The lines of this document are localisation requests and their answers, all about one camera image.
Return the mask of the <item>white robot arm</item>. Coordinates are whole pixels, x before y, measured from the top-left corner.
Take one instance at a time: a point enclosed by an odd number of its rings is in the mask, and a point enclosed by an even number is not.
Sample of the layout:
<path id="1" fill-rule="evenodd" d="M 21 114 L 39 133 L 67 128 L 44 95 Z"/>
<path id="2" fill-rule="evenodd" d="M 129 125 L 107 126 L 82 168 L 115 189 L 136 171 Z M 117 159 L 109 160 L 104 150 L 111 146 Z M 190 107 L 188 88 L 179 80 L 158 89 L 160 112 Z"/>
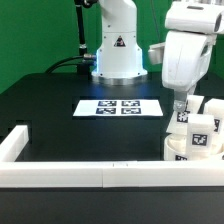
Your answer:
<path id="1" fill-rule="evenodd" d="M 102 44 L 92 78 L 125 85 L 147 75 L 137 44 L 137 8 L 132 0 L 99 0 Z M 163 43 L 149 48 L 153 64 L 162 66 L 162 84 L 174 91 L 173 109 L 185 110 L 187 97 L 207 73 L 217 36 L 224 34 L 224 0 L 174 0 L 165 18 Z"/>

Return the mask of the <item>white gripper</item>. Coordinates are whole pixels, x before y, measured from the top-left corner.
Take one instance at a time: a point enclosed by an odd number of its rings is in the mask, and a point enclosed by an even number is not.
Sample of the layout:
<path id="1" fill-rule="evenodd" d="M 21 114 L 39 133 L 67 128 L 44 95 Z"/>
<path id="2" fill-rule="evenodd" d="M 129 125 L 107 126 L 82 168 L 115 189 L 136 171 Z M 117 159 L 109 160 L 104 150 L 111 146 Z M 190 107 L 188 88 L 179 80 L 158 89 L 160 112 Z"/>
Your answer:
<path id="1" fill-rule="evenodd" d="M 174 90 L 173 109 L 183 112 L 193 86 L 207 73 L 216 35 L 169 31 L 166 40 L 149 47 L 152 64 L 162 65 L 162 84 Z"/>

